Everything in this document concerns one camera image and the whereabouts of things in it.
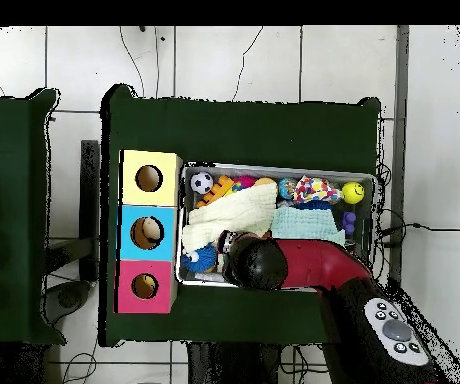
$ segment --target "soccer ball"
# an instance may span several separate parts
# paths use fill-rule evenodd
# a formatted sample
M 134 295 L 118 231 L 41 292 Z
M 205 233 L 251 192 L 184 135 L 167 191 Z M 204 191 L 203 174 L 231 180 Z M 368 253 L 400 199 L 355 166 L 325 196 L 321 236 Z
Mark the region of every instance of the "soccer ball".
M 191 177 L 191 188 L 196 193 L 205 194 L 213 185 L 212 177 L 206 172 L 198 172 Z

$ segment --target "green table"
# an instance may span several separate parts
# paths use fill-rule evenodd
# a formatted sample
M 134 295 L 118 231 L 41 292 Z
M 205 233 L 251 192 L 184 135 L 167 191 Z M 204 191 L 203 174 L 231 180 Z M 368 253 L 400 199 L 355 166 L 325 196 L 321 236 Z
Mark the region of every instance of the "green table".
M 56 91 L 0 98 L 0 341 L 64 343 L 40 313 L 45 274 L 44 125 Z
M 184 161 L 375 174 L 379 101 L 358 105 L 137 99 L 115 85 L 102 102 L 100 343 L 118 340 L 325 342 L 313 293 L 182 286 L 167 315 L 112 312 L 118 151 L 173 152 Z

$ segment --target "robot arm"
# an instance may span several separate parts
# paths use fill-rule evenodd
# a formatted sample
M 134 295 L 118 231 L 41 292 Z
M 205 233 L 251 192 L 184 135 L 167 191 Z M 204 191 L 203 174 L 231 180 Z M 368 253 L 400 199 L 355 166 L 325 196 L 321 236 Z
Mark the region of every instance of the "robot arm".
M 328 336 L 337 341 L 325 348 L 333 384 L 437 383 L 416 331 L 369 269 L 339 245 L 225 234 L 220 246 L 230 257 L 225 276 L 233 284 L 319 289 Z

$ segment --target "pink box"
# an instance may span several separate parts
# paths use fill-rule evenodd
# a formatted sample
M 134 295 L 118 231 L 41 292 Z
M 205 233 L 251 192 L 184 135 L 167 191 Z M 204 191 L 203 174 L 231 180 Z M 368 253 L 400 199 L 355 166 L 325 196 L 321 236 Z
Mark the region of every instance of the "pink box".
M 157 282 L 155 295 L 141 299 L 132 289 L 132 281 L 140 274 L 148 274 Z M 120 261 L 118 283 L 118 313 L 123 314 L 167 314 L 177 296 L 177 284 L 171 261 Z

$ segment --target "light blue towel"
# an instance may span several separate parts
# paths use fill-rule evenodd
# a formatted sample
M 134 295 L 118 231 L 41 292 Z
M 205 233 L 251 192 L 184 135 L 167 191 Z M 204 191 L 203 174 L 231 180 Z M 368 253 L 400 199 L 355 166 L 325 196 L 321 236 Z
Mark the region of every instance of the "light blue towel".
M 331 210 L 279 208 L 271 225 L 273 238 L 327 240 L 344 246 L 345 231 L 337 230 Z

